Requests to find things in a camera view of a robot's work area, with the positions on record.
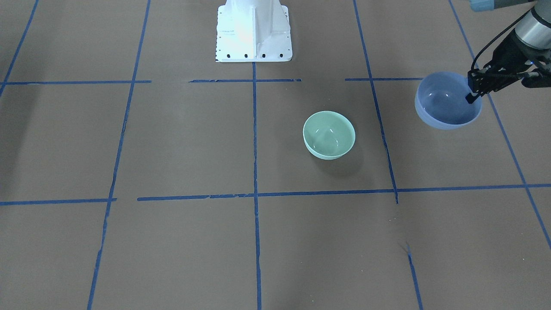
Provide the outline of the blue bowl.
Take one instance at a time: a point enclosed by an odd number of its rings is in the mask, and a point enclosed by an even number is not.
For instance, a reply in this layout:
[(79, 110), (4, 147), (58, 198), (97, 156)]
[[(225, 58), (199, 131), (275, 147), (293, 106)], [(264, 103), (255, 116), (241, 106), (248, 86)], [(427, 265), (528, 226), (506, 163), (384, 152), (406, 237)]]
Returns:
[(469, 102), (467, 77), (454, 72), (435, 72), (424, 77), (415, 94), (415, 111), (428, 126), (454, 130), (474, 122), (482, 112), (482, 100)]

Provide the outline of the green bowl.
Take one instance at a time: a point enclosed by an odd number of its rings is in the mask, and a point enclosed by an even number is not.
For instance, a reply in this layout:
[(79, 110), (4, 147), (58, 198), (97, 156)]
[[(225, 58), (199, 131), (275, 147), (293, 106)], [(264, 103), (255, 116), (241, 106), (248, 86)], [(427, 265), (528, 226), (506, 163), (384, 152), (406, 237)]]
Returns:
[(303, 142), (311, 155), (322, 160), (335, 160), (346, 155), (356, 143), (356, 130), (342, 114), (320, 111), (303, 124)]

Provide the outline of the white pedestal base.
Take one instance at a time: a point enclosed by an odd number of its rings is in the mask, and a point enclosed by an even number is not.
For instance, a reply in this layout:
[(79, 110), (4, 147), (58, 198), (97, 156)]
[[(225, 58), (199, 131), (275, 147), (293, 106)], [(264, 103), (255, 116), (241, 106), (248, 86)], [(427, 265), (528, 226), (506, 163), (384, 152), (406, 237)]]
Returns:
[(216, 62), (289, 62), (291, 22), (279, 0), (227, 0), (218, 7)]

